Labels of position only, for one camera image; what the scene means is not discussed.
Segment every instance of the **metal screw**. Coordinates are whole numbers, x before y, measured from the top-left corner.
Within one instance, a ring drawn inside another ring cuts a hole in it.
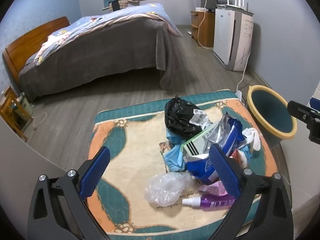
[[[41,176],[39,177],[39,181],[43,181],[43,180],[45,180],[45,175],[41,175]]]
[[[281,179],[281,175],[279,173],[275,173],[274,176],[276,179]]]
[[[75,174],[76,174],[76,171],[74,171],[74,170],[68,171],[69,177],[73,177]]]
[[[246,175],[251,175],[252,174],[252,170],[250,170],[250,169],[244,169],[244,174],[246,174]]]

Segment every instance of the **rug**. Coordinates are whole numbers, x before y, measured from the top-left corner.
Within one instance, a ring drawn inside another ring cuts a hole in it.
[[[230,90],[182,97],[205,110],[212,122],[227,111],[239,119],[243,129],[257,125],[247,109]],[[198,180],[181,194],[179,200],[160,207],[144,197],[146,181],[164,174],[162,154],[169,149],[164,125],[164,106],[169,99],[100,112],[95,118],[88,158],[101,146],[110,149],[111,161],[88,206],[103,230],[113,240],[207,240],[228,212],[182,205],[182,198],[199,196]],[[271,176],[277,171],[275,161],[262,135],[260,151],[253,152],[249,167],[259,175]],[[257,197],[246,222],[253,219],[259,203]]]

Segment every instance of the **wooden nightstand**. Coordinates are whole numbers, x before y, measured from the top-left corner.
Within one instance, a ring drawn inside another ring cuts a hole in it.
[[[198,31],[199,25],[204,18],[204,12],[191,12],[191,26],[192,26],[192,38],[196,40],[198,43]],[[206,12],[205,19],[200,27],[199,31],[199,41],[202,46],[213,48],[214,42],[214,23],[215,23],[215,13],[214,12]]]
[[[0,102],[0,116],[13,130],[15,130],[15,132],[20,136],[20,138],[23,138],[25,141],[27,141],[28,138],[23,134],[22,127],[20,127],[20,125],[17,123],[14,117],[14,110],[12,109],[12,103],[16,104],[16,106],[20,110],[20,113],[23,114],[27,120],[31,119],[30,114],[28,114],[20,105],[20,103],[17,102],[17,95],[12,90],[11,86],[9,86],[4,91],[4,98]]]

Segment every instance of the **gray laminate floor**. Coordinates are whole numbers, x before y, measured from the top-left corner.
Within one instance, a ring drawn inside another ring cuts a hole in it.
[[[241,72],[224,70],[213,52],[198,47],[180,28],[181,53],[185,55],[174,91],[159,88],[160,73],[155,68],[134,70],[94,80],[89,84],[38,99],[34,116],[47,112],[47,118],[35,131],[32,124],[25,131],[28,144],[51,162],[68,170],[77,169],[88,157],[95,115],[106,109],[135,105],[143,102],[221,89],[236,90]],[[246,96],[248,86],[258,84],[250,75],[240,85]]]

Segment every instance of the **purple spray bottle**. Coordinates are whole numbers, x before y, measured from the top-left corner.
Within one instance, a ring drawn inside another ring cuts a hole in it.
[[[235,202],[233,196],[224,195],[224,196],[215,196],[212,194],[205,194],[201,197],[193,198],[183,198],[182,204],[189,205],[192,207],[221,207],[221,206],[231,206]]]

